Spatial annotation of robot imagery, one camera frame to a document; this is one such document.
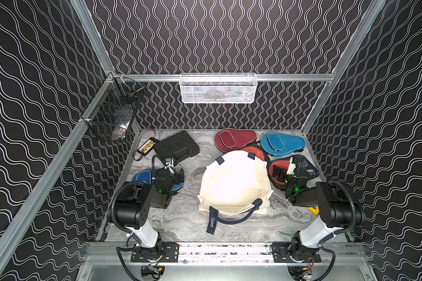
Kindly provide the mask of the dark grey paddle case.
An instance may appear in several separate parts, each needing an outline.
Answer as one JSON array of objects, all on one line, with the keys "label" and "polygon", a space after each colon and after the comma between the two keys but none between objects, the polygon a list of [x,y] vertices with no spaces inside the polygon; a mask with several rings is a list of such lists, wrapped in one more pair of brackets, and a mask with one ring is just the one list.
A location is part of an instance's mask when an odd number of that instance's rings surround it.
[{"label": "dark grey paddle case", "polygon": [[[286,158],[281,158],[281,159],[276,159],[276,160],[273,160],[273,161],[268,163],[267,171],[268,171],[269,179],[272,182],[272,184],[273,184],[273,166],[276,165],[280,168],[287,170],[288,166],[289,166],[289,159],[291,157],[292,156],[289,156],[289,157],[286,157]],[[319,172],[315,168],[315,166],[305,156],[300,155],[300,157],[301,157],[301,166],[300,166],[299,176],[307,176],[308,181],[317,178],[319,176]],[[286,190],[289,190],[289,189],[293,189],[295,191],[298,191],[299,189],[304,188],[306,186],[275,186],[275,187],[282,190],[282,191],[286,191]]]}]

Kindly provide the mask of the royal blue paddle case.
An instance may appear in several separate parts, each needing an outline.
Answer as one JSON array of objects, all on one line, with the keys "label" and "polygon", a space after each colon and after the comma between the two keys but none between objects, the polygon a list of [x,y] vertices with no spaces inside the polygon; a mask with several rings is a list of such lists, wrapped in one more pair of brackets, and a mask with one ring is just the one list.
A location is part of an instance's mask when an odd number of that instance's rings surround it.
[{"label": "royal blue paddle case", "polygon": [[[149,183],[149,184],[154,184],[154,177],[156,175],[157,172],[157,168],[153,169],[153,168],[146,168],[143,170],[140,170],[139,172],[137,172],[131,179],[131,181],[141,181],[144,183]],[[178,182],[175,185],[173,185],[172,191],[173,192],[178,192],[180,191],[181,188],[183,188],[184,183],[183,182]]]}]

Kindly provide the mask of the teal paddle case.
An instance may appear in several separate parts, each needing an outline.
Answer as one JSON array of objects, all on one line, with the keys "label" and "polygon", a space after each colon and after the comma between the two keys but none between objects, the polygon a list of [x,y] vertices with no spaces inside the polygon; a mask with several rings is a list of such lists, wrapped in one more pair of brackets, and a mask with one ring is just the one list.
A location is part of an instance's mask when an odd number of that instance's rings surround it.
[{"label": "teal paddle case", "polygon": [[301,152],[306,146],[306,141],[295,135],[267,132],[261,136],[260,145],[269,155],[279,157]]}]

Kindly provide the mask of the cream canvas tote bag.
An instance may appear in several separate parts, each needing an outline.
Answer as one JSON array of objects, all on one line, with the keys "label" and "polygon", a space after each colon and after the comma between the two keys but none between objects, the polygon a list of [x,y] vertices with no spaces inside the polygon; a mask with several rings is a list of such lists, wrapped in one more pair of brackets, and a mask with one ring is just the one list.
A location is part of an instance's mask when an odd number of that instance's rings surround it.
[{"label": "cream canvas tote bag", "polygon": [[233,151],[206,167],[198,195],[199,210],[209,212],[206,232],[216,226],[235,225],[253,214],[265,215],[273,194],[267,162],[255,153]]}]

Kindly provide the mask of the red paddle case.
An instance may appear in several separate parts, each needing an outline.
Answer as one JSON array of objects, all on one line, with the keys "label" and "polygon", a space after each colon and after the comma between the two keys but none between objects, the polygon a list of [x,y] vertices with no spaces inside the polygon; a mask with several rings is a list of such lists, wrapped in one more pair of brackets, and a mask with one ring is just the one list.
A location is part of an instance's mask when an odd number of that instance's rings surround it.
[{"label": "red paddle case", "polygon": [[225,128],[214,136],[215,146],[223,153],[236,151],[252,144],[257,139],[257,133],[250,129]]}]

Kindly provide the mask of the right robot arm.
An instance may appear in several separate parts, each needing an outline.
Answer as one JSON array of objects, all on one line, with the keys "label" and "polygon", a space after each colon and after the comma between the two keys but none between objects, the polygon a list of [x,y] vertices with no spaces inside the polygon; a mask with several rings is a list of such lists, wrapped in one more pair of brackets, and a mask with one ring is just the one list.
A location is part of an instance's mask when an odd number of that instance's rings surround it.
[{"label": "right robot arm", "polygon": [[308,187],[305,175],[289,174],[285,166],[270,165],[268,175],[296,207],[318,207],[318,218],[291,239],[291,252],[318,249],[332,237],[362,227],[366,213],[349,187],[338,181],[318,181]]}]

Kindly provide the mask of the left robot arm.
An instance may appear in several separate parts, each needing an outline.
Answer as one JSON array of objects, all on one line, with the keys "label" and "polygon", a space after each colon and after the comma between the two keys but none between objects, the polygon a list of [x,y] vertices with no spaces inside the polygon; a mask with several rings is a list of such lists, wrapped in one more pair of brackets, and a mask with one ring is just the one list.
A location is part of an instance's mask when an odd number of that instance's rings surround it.
[{"label": "left robot arm", "polygon": [[136,246],[142,250],[160,253],[162,241],[148,222],[148,215],[151,208],[168,208],[172,197],[183,186],[184,170],[176,169],[175,158],[166,158],[163,167],[156,168],[157,159],[161,157],[154,155],[151,167],[138,172],[115,192],[107,219],[135,239]]}]

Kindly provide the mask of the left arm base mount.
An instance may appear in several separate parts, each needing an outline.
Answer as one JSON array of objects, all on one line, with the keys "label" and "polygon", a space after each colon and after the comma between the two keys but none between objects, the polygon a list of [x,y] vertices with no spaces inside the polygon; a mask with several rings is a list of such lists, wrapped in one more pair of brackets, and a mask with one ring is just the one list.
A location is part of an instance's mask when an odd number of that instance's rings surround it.
[{"label": "left arm base mount", "polygon": [[176,263],[178,262],[179,244],[163,242],[153,248],[137,247],[132,251],[132,263]]}]

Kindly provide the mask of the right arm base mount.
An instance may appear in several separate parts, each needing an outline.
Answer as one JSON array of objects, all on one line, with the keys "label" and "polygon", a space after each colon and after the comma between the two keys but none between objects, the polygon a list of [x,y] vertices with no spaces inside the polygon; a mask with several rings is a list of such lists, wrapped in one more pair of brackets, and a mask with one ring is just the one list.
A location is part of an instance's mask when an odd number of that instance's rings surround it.
[{"label": "right arm base mount", "polygon": [[322,262],[318,248],[307,248],[299,242],[274,242],[269,251],[275,263]]}]

